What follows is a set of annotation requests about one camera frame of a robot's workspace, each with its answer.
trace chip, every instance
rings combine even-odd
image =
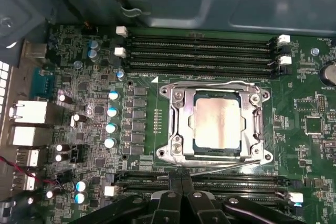
[[[147,95],[147,89],[144,87],[135,87],[134,95]]]
[[[92,177],[92,184],[99,185],[100,184],[100,177]]]
[[[55,205],[56,209],[63,209],[63,203],[59,202]]]
[[[141,143],[143,143],[144,139],[145,139],[144,134],[132,134],[131,135],[132,143],[141,144]]]
[[[76,134],[76,140],[83,140],[84,139],[84,133],[77,133]]]
[[[96,199],[91,199],[90,200],[90,207],[96,208],[99,206],[99,201]]]
[[[70,85],[71,84],[71,76],[62,76],[62,84]]]
[[[142,155],[143,147],[142,146],[131,146],[131,154],[132,155]]]
[[[145,130],[145,123],[133,122],[132,123],[132,130],[134,130],[134,131],[144,131]]]
[[[97,158],[95,162],[96,167],[104,167],[105,159],[104,158]]]
[[[133,103],[134,107],[146,107],[146,100],[143,99],[134,99],[134,103]]]
[[[88,90],[88,84],[86,82],[81,82],[80,84],[78,84],[78,90],[87,91]]]
[[[134,119],[145,119],[146,112],[142,110],[134,110],[132,116]]]
[[[103,106],[96,106],[95,107],[95,114],[103,115],[104,114],[104,107]]]

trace connector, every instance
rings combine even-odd
[[[42,167],[47,158],[47,149],[25,149],[16,150],[16,164],[26,167]]]
[[[114,55],[118,56],[118,57],[121,57],[121,58],[125,58],[126,57],[126,49],[124,49],[123,47],[115,47]]]
[[[282,34],[278,37],[278,45],[288,44],[290,43],[290,36]]]
[[[12,128],[11,136],[13,145],[42,146],[51,144],[53,131],[50,128],[17,126]]]
[[[289,192],[287,193],[286,198],[289,199],[297,207],[301,206],[301,204],[303,203],[302,193]]]
[[[124,38],[127,38],[128,32],[127,32],[127,28],[126,27],[124,27],[124,26],[117,26],[115,30],[116,30],[115,33],[117,35],[120,35],[120,36],[122,36]]]
[[[281,56],[279,58],[279,65],[291,65],[292,64],[292,57],[285,55],[285,56]]]
[[[119,186],[105,186],[104,188],[104,196],[113,197],[118,195],[120,191]]]

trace screw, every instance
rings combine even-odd
[[[231,204],[238,204],[238,203],[239,203],[239,200],[236,199],[236,198],[231,198],[231,199],[229,199],[229,202],[230,202]]]
[[[319,53],[320,53],[320,50],[316,47],[314,47],[310,50],[310,54],[313,55],[313,56],[317,56],[317,55],[319,55]]]
[[[175,198],[176,197],[176,193],[170,193],[170,194],[168,194],[168,197],[169,198]]]
[[[201,198],[202,194],[199,193],[199,192],[195,192],[195,193],[193,194],[193,196],[194,196],[195,198]]]
[[[182,95],[181,92],[176,92],[176,93],[174,94],[174,97],[175,97],[175,99],[177,99],[177,100],[181,99],[182,96],[183,96],[183,95]]]
[[[27,202],[28,202],[29,205],[31,205],[34,202],[34,200],[33,200],[33,198],[30,197],[30,198],[28,198]]]
[[[136,199],[133,201],[134,204],[139,204],[139,203],[141,203],[141,202],[142,202],[142,199],[141,199],[141,198],[136,198]]]
[[[0,19],[0,26],[11,28],[13,26],[13,21],[9,17],[3,17]]]
[[[173,153],[178,154],[182,151],[182,146],[180,144],[173,144]]]

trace solid capacitor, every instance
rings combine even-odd
[[[109,99],[112,101],[119,99],[119,93],[116,90],[111,90],[109,93]]]
[[[91,49],[88,51],[88,57],[90,58],[90,60],[92,60],[93,62],[96,62],[99,60],[99,55],[97,54],[97,51]]]
[[[114,133],[118,130],[118,126],[114,123],[109,123],[108,125],[106,125],[105,129],[107,133]]]
[[[98,41],[93,39],[89,41],[89,48],[94,49],[96,52],[98,52],[100,49],[100,45]]]
[[[119,69],[119,70],[115,73],[115,75],[117,76],[117,78],[118,78],[119,81],[122,81],[122,80],[125,79],[125,72],[124,72],[124,70],[122,70],[122,69]]]
[[[89,182],[86,179],[83,179],[76,184],[76,190],[81,192],[85,191],[89,187]]]
[[[108,149],[115,147],[116,143],[117,143],[117,140],[115,138],[107,138],[104,141],[104,145]]]
[[[64,103],[68,103],[68,104],[72,104],[72,98],[65,95],[65,94],[61,94],[59,97],[58,97],[58,100],[60,102],[64,102]]]
[[[56,150],[58,152],[67,152],[71,149],[69,144],[58,144],[56,145]]]
[[[57,162],[65,161],[69,159],[69,154],[68,153],[61,153],[55,156],[55,160]]]
[[[109,108],[107,110],[107,115],[111,118],[117,116],[119,114],[119,111],[116,108]]]
[[[80,114],[75,114],[73,119],[76,121],[76,122],[85,122],[87,120],[87,117],[84,116],[84,115],[80,115]]]

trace electrolytic capacitor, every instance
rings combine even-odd
[[[69,144],[58,144],[56,145],[56,150],[58,152],[67,152],[71,150],[71,146]]]
[[[116,117],[119,114],[119,111],[116,108],[109,108],[107,110],[107,115],[111,118]]]
[[[98,41],[96,40],[90,40],[89,41],[89,48],[94,49],[96,52],[100,50],[100,45]]]
[[[109,93],[109,99],[112,101],[119,99],[119,93],[116,90],[111,90]]]
[[[62,193],[62,188],[60,188],[59,186],[55,186],[54,188],[47,191],[46,197],[48,199],[51,199],[51,198],[54,198],[57,195],[60,195],[61,193]]]
[[[84,116],[84,115],[79,115],[79,114],[75,114],[73,119],[76,121],[76,122],[86,122],[87,120],[87,117]]]
[[[108,125],[106,125],[105,129],[107,133],[114,133],[118,130],[118,126],[114,123],[109,123]]]
[[[65,95],[65,94],[61,94],[59,97],[58,97],[58,100],[60,102],[64,102],[64,103],[68,103],[68,104],[72,104],[73,100],[71,97]]]
[[[61,153],[55,156],[55,160],[57,162],[65,161],[69,159],[69,154],[68,153]]]
[[[86,179],[83,179],[76,184],[76,190],[81,192],[85,191],[89,187],[89,182]]]
[[[90,60],[92,60],[93,62],[96,62],[99,60],[99,54],[97,54],[97,51],[91,49],[88,51],[88,57],[90,58]]]
[[[75,195],[75,203],[76,204],[83,204],[86,201],[87,198],[88,198],[88,194],[85,191],[83,191],[81,193],[77,193]]]
[[[123,81],[125,79],[125,72],[122,69],[119,69],[115,75],[117,76],[119,81]]]
[[[115,138],[107,138],[104,141],[104,145],[108,149],[115,147],[116,144],[117,144],[117,140]]]

